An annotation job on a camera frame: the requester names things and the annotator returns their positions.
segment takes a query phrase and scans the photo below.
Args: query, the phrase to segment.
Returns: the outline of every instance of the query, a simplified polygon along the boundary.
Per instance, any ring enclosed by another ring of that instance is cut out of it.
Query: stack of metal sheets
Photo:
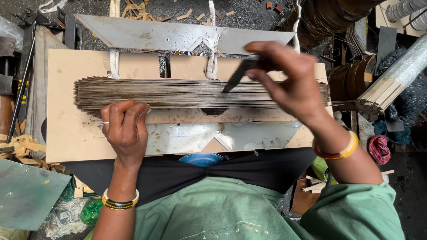
[[[74,83],[74,104],[100,117],[109,104],[133,99],[151,108],[279,108],[262,84],[242,81],[231,92],[221,92],[227,82],[182,79],[109,79],[93,77]],[[329,86],[319,84],[322,101],[328,103]]]

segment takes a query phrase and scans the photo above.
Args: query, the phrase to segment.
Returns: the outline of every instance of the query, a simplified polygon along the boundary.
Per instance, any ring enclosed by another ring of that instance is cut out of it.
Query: red cloth
[[[375,135],[368,142],[368,151],[381,165],[390,160],[390,149],[387,147],[389,139],[384,135]]]

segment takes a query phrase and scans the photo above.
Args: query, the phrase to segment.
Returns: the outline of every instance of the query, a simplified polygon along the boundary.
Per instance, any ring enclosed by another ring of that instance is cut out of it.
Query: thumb
[[[284,101],[286,97],[286,92],[278,83],[273,81],[270,76],[267,75],[267,72],[262,69],[250,69],[245,72],[245,74],[253,80],[257,80],[264,87],[267,89],[267,91],[270,93],[270,96],[273,100],[276,102],[282,102]]]
[[[141,111],[136,122],[136,128],[140,137],[142,137],[143,135],[148,136],[147,128],[145,127],[145,118],[147,117],[147,114],[151,111],[151,108],[148,104],[144,103],[144,105],[146,105],[146,108]]]

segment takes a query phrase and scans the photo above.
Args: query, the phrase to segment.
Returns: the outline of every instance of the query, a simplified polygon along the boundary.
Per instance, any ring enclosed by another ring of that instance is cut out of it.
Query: black and gold bangle
[[[115,202],[108,198],[107,196],[108,188],[105,190],[104,194],[102,195],[102,202],[104,205],[110,209],[114,210],[125,210],[128,208],[131,208],[135,206],[139,200],[139,192],[136,190],[136,197],[132,201],[128,202]]]

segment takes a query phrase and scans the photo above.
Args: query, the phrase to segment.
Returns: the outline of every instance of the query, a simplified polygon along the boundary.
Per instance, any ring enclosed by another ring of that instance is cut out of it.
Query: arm
[[[291,47],[276,42],[252,42],[246,45],[248,52],[256,52],[270,58],[289,79],[274,82],[263,69],[246,72],[251,79],[260,81],[270,92],[273,100],[287,113],[298,118],[310,128],[322,152],[337,153],[350,142],[350,135],[328,115],[314,78],[316,59],[297,54]],[[360,146],[347,158],[327,160],[332,175],[339,183],[383,182],[375,162]]]
[[[145,155],[148,132],[145,128],[147,104],[127,100],[101,109],[102,132],[117,153],[107,195],[116,202],[135,198],[138,171]],[[113,210],[103,206],[93,240],[133,239],[135,207]]]

